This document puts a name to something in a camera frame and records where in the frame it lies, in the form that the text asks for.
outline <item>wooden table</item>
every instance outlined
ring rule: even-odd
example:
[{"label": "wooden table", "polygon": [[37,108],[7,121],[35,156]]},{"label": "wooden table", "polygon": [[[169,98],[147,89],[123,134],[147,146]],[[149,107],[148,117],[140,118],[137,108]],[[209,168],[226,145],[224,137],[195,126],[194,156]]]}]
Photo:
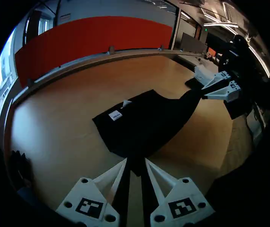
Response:
[{"label": "wooden table", "polygon": [[[150,89],[180,98],[193,75],[163,56],[126,59],[64,77],[21,103],[11,149],[31,160],[38,196],[55,210],[81,176],[93,179],[122,160],[108,151],[93,117]],[[191,177],[206,193],[222,165],[231,127],[222,101],[201,100],[188,123],[150,160],[176,178]],[[143,221],[140,188],[140,178],[132,174],[128,225]]]}]

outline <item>white label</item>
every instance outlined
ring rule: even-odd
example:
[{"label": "white label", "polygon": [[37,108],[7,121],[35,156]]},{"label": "white label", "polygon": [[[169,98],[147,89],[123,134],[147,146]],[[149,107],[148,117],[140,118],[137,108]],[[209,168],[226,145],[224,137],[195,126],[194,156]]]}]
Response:
[{"label": "white label", "polygon": [[113,121],[115,121],[115,120],[119,119],[120,117],[122,117],[122,114],[119,113],[117,110],[115,110],[115,111],[111,112],[109,114],[109,116],[112,118]]}]

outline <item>ceiling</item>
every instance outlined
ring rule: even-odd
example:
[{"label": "ceiling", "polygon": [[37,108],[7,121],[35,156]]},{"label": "ceiling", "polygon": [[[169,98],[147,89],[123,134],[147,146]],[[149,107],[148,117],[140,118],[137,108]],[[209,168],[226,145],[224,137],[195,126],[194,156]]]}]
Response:
[{"label": "ceiling", "polygon": [[178,6],[181,10],[190,15],[198,24],[215,22],[234,22],[238,28],[229,28],[227,30],[222,26],[208,27],[208,32],[224,39],[230,39],[234,34],[251,37],[249,44],[261,56],[263,61],[270,68],[270,55],[265,43],[262,41],[254,25],[247,19],[245,14],[230,0],[168,0]]}]

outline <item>red wall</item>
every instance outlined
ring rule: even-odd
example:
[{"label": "red wall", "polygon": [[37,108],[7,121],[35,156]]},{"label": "red wall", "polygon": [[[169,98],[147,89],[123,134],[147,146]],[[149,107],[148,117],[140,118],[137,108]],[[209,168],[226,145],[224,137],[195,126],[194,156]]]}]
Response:
[{"label": "red wall", "polygon": [[32,39],[15,54],[20,83],[78,58],[115,50],[169,47],[172,28],[133,17],[91,17],[54,27]]}]

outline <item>window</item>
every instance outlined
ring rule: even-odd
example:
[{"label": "window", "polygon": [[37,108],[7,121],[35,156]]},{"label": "window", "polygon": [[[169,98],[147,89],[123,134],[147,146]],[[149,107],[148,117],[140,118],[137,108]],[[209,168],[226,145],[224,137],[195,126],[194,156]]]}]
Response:
[{"label": "window", "polygon": [[11,71],[11,64],[14,61],[13,56],[11,56],[11,46],[14,31],[9,36],[9,39],[7,40],[0,55],[0,112],[5,98],[17,78],[17,76],[13,75]]}]

